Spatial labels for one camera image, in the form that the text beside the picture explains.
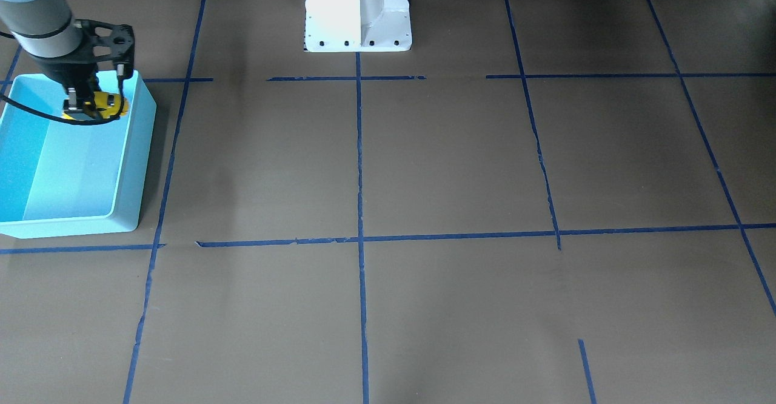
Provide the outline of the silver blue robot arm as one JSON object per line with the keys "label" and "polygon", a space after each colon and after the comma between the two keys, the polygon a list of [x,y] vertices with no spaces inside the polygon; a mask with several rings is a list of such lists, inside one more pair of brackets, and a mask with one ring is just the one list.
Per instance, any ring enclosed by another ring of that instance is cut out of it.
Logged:
{"label": "silver blue robot arm", "polygon": [[4,34],[44,75],[62,86],[61,116],[5,96],[15,108],[62,124],[97,126],[127,114],[124,83],[134,74],[134,32],[127,24],[76,19],[67,0],[1,0]]}

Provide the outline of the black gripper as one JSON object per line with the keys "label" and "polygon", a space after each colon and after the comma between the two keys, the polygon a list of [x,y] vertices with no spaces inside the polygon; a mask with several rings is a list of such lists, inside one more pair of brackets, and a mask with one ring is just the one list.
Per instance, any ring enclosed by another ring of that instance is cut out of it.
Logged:
{"label": "black gripper", "polygon": [[67,91],[64,119],[101,120],[95,102],[99,91],[98,64],[113,65],[118,81],[134,75],[133,26],[75,19],[63,31],[47,38],[28,38],[27,53],[50,80]]}

